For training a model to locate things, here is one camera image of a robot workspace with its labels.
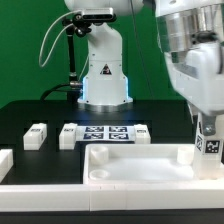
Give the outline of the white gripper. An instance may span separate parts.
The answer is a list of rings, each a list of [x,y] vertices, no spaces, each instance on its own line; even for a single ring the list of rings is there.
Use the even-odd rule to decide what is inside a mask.
[[[215,115],[224,114],[224,69],[220,71],[220,63],[224,64],[224,60],[220,59],[221,51],[224,54],[218,42],[199,44],[187,52],[183,63],[173,63],[171,54],[164,54],[174,90],[202,112],[198,121],[203,135],[215,135]]]

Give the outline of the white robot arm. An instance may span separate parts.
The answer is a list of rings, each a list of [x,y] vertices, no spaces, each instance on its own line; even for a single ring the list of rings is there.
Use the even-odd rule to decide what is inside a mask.
[[[118,106],[127,92],[121,76],[121,36],[108,24],[119,16],[155,12],[158,44],[173,88],[196,109],[205,136],[218,133],[224,114],[224,0],[64,0],[79,36],[88,37],[89,73],[81,102]]]

